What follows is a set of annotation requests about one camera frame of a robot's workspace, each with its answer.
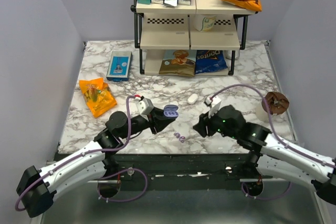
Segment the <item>lavender earbud charging case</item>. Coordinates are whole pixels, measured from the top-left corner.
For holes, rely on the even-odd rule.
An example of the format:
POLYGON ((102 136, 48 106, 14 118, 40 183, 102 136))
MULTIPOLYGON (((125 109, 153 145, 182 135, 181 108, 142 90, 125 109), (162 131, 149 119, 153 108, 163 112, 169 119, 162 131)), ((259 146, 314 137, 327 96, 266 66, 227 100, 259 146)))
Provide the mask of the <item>lavender earbud charging case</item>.
POLYGON ((163 114, 168 118, 178 117, 178 106, 174 104, 168 104, 163 109, 163 114))

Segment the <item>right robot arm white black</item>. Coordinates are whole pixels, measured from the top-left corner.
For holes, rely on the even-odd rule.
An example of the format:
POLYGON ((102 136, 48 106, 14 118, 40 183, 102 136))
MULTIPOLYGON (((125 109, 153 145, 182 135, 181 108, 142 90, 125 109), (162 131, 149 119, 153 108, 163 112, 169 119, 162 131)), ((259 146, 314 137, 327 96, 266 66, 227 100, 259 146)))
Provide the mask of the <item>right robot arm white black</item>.
POLYGON ((193 129, 202 137, 219 133, 249 150, 250 160, 241 165, 249 178, 257 174, 285 179, 309 188, 322 200, 335 204, 335 159, 309 151, 270 129, 247 122, 228 105, 201 114, 193 129))

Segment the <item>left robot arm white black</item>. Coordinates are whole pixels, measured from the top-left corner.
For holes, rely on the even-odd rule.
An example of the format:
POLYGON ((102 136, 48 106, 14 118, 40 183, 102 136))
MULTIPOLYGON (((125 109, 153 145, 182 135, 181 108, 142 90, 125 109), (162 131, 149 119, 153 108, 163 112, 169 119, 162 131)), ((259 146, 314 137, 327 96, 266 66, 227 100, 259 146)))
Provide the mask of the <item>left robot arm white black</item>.
POLYGON ((165 112, 154 107, 147 115, 133 118, 121 111, 114 112, 106 122, 105 128, 85 147, 66 158, 43 168, 30 166, 25 169, 16 188, 20 208, 30 218, 47 211, 58 197, 89 180, 103 177, 112 179, 116 175, 116 166, 112 155, 125 144, 123 138, 146 129, 152 134, 163 131, 178 116, 176 112, 165 112))

